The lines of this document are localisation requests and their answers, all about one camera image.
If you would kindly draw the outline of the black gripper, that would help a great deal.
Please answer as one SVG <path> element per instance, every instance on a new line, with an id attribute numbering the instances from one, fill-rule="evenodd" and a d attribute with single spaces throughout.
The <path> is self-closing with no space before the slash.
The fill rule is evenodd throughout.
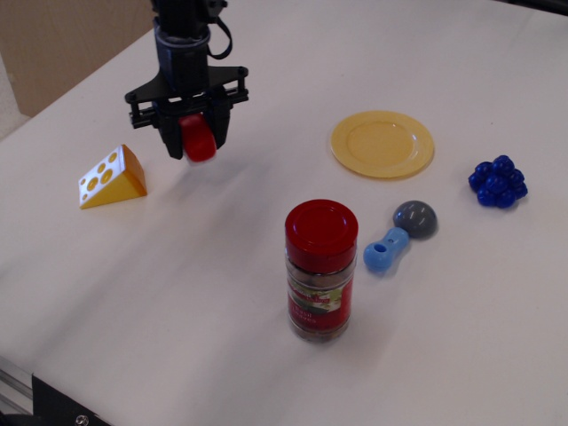
<path id="1" fill-rule="evenodd" d="M 216 148 L 226 141 L 231 109 L 249 99 L 245 67 L 209 64 L 209 38 L 154 37 L 159 69 L 149 82 L 127 92 L 130 123 L 158 128 L 171 158 L 183 158 L 178 117 L 204 113 Z"/>

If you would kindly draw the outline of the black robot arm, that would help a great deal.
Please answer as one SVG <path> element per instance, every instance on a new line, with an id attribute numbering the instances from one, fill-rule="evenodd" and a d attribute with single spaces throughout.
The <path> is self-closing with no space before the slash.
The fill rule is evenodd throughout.
<path id="1" fill-rule="evenodd" d="M 154 1 L 154 41 L 159 71 L 151 81 L 126 94 L 130 122 L 152 126 L 170 157 L 200 163 L 212 159 L 225 143 L 233 106 L 249 92 L 245 67 L 213 67 L 230 47 L 215 54 L 210 28 L 231 32 L 221 20 L 225 1 Z"/>

